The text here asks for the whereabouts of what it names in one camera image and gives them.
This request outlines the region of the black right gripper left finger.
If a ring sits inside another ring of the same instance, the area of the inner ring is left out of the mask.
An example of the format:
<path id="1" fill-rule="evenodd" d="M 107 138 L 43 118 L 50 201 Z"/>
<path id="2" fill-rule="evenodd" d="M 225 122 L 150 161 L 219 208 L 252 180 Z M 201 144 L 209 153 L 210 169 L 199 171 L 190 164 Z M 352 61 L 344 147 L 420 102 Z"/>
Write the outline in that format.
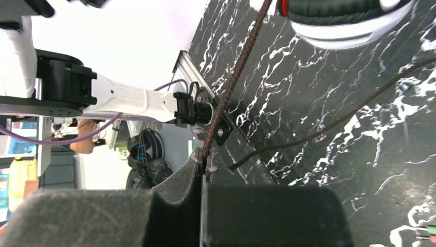
<path id="1" fill-rule="evenodd" d="M 1 246 L 198 246 L 201 152 L 152 189 L 37 190 L 14 212 Z"/>

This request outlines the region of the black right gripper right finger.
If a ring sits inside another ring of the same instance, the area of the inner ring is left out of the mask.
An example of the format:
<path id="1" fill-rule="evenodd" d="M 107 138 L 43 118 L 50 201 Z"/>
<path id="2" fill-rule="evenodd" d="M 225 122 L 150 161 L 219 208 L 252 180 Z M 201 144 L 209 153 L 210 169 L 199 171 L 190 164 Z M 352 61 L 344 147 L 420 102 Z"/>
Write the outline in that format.
<path id="1" fill-rule="evenodd" d="M 245 184 L 218 149 L 204 191 L 204 246 L 353 246 L 336 194 L 317 186 Z"/>

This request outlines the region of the black and white headphones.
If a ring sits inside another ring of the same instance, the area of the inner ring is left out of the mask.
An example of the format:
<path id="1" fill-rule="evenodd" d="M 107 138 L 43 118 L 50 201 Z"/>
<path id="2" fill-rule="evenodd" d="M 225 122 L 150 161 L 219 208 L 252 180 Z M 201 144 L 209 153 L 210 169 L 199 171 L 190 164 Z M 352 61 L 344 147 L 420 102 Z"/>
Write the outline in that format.
<path id="1" fill-rule="evenodd" d="M 293 31 L 313 47 L 349 50 L 381 38 L 414 5 L 412 0 L 272 1 L 266 14 L 287 19 Z"/>

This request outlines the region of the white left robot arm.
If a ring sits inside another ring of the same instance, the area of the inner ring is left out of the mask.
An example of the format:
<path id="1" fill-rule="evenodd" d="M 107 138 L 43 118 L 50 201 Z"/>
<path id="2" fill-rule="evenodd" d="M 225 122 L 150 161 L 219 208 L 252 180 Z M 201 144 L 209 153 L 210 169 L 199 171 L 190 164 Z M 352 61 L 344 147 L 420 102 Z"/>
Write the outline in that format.
<path id="1" fill-rule="evenodd" d="M 190 92 L 158 92 L 108 79 L 72 56 L 34 48 L 28 16 L 1 22 L 1 111 L 48 117 L 114 112 L 176 125 L 208 125 L 213 106 Z"/>

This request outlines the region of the bystander bare hand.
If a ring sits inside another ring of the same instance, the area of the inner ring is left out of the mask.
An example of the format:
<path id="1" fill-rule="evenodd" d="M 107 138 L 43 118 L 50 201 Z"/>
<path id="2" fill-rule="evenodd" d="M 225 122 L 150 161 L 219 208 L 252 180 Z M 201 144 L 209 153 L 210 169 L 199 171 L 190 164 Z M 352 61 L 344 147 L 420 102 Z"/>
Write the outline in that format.
<path id="1" fill-rule="evenodd" d="M 87 139 L 75 142 L 69 145 L 70 149 L 74 152 L 81 154 L 91 154 L 95 147 L 95 143 L 92 139 L 92 132 L 98 128 L 97 123 L 91 119 L 82 119 L 78 122 L 78 138 L 86 137 Z"/>

